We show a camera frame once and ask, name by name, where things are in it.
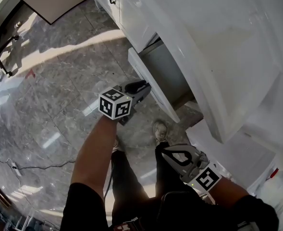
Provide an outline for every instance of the black pants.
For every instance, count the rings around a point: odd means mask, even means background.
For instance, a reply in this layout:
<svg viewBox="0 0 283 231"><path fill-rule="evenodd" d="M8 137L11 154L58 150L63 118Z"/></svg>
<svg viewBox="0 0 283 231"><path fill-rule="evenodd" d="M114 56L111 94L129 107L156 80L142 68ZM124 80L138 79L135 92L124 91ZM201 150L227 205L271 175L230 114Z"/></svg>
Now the black pants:
<svg viewBox="0 0 283 231"><path fill-rule="evenodd" d="M112 223L114 225L129 221L130 218L141 215L141 213L154 211L153 209L160 204L161 197L168 192L188 191L197 194L191 187L186 186L181 181L179 174L162 157L161 149L168 146L169 144L167 142L162 142L155 150L157 181L155 185L156 196L154 199L149 199L145 190L138 182L125 153L116 151L112 154L112 191L115 198Z"/></svg>

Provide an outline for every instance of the foot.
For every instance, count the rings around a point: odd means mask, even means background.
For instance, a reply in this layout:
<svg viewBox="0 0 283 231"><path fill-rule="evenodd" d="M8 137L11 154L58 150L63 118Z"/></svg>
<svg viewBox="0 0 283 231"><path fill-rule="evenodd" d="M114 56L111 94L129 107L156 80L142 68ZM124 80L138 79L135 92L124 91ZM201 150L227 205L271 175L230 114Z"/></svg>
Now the foot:
<svg viewBox="0 0 283 231"><path fill-rule="evenodd" d="M120 146L118 136L116 137L116 140L114 141L112 153L116 151L124 152L123 148Z"/></svg>
<svg viewBox="0 0 283 231"><path fill-rule="evenodd" d="M162 142L167 142L167 126L162 121L157 121L153 125L153 133L155 136L156 146Z"/></svg>

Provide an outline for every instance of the fiducial marker cube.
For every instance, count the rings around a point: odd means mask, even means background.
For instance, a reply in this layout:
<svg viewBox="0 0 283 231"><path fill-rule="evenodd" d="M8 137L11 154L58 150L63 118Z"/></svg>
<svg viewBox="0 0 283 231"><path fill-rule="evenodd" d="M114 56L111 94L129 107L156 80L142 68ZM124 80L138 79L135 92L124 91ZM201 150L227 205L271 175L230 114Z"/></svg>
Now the fiducial marker cube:
<svg viewBox="0 0 283 231"><path fill-rule="evenodd" d="M98 110L115 120L130 114L132 98L114 88L107 88L99 95Z"/></svg>

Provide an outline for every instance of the white drawer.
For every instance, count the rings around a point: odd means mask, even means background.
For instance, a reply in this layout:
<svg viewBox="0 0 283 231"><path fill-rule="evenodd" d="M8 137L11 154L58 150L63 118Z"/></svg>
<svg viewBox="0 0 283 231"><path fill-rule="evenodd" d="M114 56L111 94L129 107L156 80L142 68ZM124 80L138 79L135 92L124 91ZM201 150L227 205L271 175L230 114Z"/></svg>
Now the white drawer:
<svg viewBox="0 0 283 231"><path fill-rule="evenodd" d="M194 95L165 44L160 40L140 53L130 48L128 61L138 76L151 85L159 107L180 122L175 110L193 100Z"/></svg>

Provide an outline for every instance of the black shirt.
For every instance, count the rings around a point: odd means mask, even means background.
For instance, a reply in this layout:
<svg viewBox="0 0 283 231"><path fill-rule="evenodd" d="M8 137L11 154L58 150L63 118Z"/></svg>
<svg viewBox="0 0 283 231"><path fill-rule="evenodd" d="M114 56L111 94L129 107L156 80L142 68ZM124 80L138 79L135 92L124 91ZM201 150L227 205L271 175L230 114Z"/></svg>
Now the black shirt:
<svg viewBox="0 0 283 231"><path fill-rule="evenodd" d="M189 192L169 192L162 199L151 198L124 213L122 220L113 220L108 227L101 197L81 183L70 186L61 231L68 230L244 230L253 223L260 231L278 230L275 210L253 196L240 199L233 208L206 204Z"/></svg>

